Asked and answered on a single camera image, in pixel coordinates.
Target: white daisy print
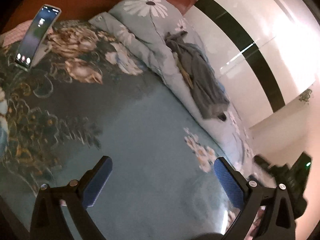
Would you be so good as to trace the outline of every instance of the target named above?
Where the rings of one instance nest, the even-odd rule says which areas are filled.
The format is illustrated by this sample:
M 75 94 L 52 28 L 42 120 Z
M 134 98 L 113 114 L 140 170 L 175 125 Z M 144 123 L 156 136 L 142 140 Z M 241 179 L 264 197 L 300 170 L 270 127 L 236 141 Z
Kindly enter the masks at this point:
M 161 4 L 161 0 L 133 0 L 124 2 L 124 8 L 130 15 L 138 13 L 138 16 L 147 16 L 148 13 L 152 13 L 153 16 L 162 18 L 168 16 L 167 8 Z
M 175 28 L 177 32 L 185 31 L 187 29 L 187 25 L 183 19 L 179 20 L 179 22 L 177 23 L 177 26 L 178 27 Z
M 133 33 L 130 33 L 123 24 L 120 24 L 120 27 L 121 30 L 116 33 L 116 37 L 124 46 L 128 46 L 131 44 L 132 39 L 134 39 L 136 36 L 134 36 Z
M 117 64 L 117 53 L 116 52 L 107 52 L 105 54 L 106 60 L 109 61 L 112 65 Z

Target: black stripe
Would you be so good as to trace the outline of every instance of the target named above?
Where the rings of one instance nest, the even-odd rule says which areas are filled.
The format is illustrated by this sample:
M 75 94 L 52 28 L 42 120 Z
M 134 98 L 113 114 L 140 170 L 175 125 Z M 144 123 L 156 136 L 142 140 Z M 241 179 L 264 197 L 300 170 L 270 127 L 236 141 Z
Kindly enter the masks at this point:
M 254 43 L 245 29 L 214 0 L 199 0 L 195 6 L 207 15 L 242 51 Z M 273 112 L 285 106 L 281 90 L 278 86 L 268 63 L 261 54 L 258 46 L 253 44 L 242 53 L 249 66 L 259 80 L 265 92 Z

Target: flower print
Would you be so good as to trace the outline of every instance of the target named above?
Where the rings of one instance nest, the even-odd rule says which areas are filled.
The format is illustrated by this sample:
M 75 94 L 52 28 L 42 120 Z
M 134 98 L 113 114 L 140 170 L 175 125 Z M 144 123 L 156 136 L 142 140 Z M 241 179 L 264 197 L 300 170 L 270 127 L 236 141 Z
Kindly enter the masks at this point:
M 133 0 L 124 2 L 124 10 L 127 11 L 130 15 L 138 13 L 138 16 L 147 16 L 151 11 L 152 15 L 159 17 L 159 14 L 162 18 L 168 16 L 167 8 L 161 4 L 161 0 Z
M 190 133 L 188 128 L 184 128 L 188 136 L 185 136 L 184 140 L 187 145 L 192 149 L 193 153 L 199 161 L 199 168 L 204 172 L 210 172 L 214 161 L 217 159 L 215 152 L 209 146 L 204 148 L 198 143 L 198 136 Z
M 7 111 L 8 102 L 5 99 L 4 91 L 0 87 L 0 156 L 3 156 L 8 143 L 9 128 L 6 119 Z
M 68 74 L 82 83 L 102 84 L 102 75 L 95 71 L 88 63 L 79 58 L 69 58 L 65 61 Z
M 106 56 L 106 60 L 109 61 L 112 65 L 117 64 L 116 52 L 107 52 L 105 56 Z
M 2 47 L 3 54 L 6 56 L 8 51 L 11 49 L 11 44 Z
M 134 36 L 133 33 L 130 33 L 123 24 L 121 24 L 120 27 L 121 30 L 116 33 L 116 36 L 124 46 L 128 46 L 131 44 L 132 39 L 134 39 L 136 36 Z
M 107 32 L 104 32 L 104 31 L 98 31 L 98 36 L 100 38 L 103 38 L 105 41 L 111 41 L 111 42 L 116 41 L 116 38 L 114 36 L 110 35 Z
M 233 115 L 233 113 L 231 111 L 228 111 L 228 113 L 229 113 L 230 119 L 232 121 L 232 125 L 236 128 L 237 134 L 240 134 L 240 130 L 239 130 L 238 124 L 236 122 L 235 116 Z
M 118 64 L 122 72 L 129 75 L 138 75 L 143 71 L 138 68 L 135 62 L 129 57 L 129 52 L 127 48 L 121 43 L 110 43 L 116 52 L 108 52 L 105 54 L 106 60 L 111 64 Z
M 48 34 L 52 51 L 64 57 L 78 57 L 84 52 L 94 50 L 98 37 L 86 27 L 61 28 Z
M 177 32 L 185 31 L 187 29 L 187 25 L 183 19 L 179 20 L 179 22 L 177 23 L 177 26 L 178 27 L 175 28 Z

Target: blue grip pad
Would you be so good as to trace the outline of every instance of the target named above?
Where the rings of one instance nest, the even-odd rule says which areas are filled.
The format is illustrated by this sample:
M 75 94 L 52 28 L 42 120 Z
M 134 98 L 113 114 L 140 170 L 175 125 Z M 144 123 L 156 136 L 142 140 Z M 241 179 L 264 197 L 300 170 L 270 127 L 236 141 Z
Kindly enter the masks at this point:
M 213 168 L 214 173 L 216 174 L 232 205 L 242 210 L 244 207 L 244 192 L 229 172 L 226 165 L 220 158 L 218 158 L 215 160 Z
M 97 165 L 91 170 L 93 176 L 83 190 L 82 206 L 92 207 L 96 202 L 100 192 L 106 184 L 112 171 L 112 159 L 101 158 Z

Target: wall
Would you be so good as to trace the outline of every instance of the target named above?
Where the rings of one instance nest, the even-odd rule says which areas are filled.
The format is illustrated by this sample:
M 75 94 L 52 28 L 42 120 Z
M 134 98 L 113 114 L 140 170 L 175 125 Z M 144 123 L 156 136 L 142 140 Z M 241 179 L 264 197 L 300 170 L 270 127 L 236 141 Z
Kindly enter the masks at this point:
M 308 238 L 320 220 L 320 82 L 310 87 L 309 105 L 294 100 L 279 112 L 251 128 L 254 149 L 273 164 L 292 165 L 302 151 L 312 157 L 312 167 L 305 190 L 308 206 L 297 220 L 296 239 Z
M 315 81 L 320 27 L 302 0 L 200 0 L 185 17 L 248 127 Z

